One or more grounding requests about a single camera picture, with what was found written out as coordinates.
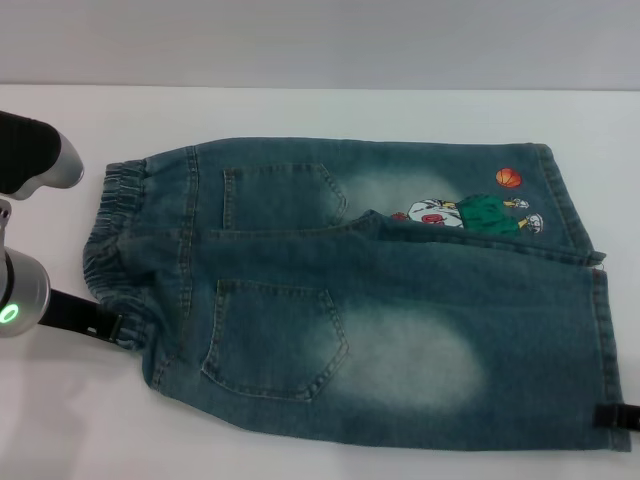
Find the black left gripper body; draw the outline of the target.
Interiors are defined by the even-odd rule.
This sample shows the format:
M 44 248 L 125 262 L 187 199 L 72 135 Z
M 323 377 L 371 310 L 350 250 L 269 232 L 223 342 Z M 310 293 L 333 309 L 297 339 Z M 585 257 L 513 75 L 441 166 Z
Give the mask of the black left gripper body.
M 67 330 L 83 335 L 97 336 L 101 320 L 97 303 L 52 290 L 40 325 Z

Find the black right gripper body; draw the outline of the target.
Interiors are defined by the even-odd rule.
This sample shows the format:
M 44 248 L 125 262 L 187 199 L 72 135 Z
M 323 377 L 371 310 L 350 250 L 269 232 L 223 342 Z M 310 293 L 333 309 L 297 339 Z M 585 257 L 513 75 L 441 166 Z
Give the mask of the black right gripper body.
M 640 431 L 640 407 L 636 405 L 615 405 L 615 421 L 617 428 Z

